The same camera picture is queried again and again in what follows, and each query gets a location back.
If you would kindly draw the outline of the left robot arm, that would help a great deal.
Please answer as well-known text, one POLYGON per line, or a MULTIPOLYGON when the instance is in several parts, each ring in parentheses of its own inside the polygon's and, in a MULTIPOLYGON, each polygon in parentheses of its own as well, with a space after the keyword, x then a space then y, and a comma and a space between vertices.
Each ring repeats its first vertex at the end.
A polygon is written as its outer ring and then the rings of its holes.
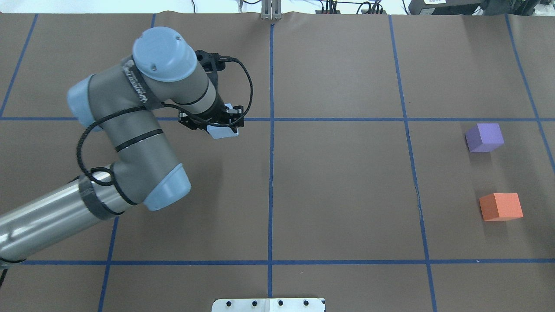
POLYGON ((118 65, 71 87, 68 107, 85 127, 76 146, 81 175, 2 215, 1 269, 136 205, 158 211, 185 197, 191 183, 153 112, 176 109, 180 124, 214 139, 238 136, 250 105, 221 99, 218 71, 228 62, 246 70, 155 26, 118 65))

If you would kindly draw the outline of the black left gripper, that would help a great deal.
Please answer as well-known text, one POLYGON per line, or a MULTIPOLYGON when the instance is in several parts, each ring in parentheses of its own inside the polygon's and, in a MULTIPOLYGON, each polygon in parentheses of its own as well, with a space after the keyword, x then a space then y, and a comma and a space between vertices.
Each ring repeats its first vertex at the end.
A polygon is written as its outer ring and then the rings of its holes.
POLYGON ((242 105, 225 105, 222 101, 215 101, 205 112, 189 115, 179 113, 179 123, 190 130, 206 130, 207 126, 217 128, 244 127, 245 107, 242 105))

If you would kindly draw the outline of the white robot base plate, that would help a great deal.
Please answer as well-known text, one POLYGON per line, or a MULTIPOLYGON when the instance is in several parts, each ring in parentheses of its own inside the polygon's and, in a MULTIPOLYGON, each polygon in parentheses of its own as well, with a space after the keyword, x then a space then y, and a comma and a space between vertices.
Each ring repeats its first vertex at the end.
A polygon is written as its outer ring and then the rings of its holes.
POLYGON ((325 312, 323 298, 217 299, 212 312, 325 312))

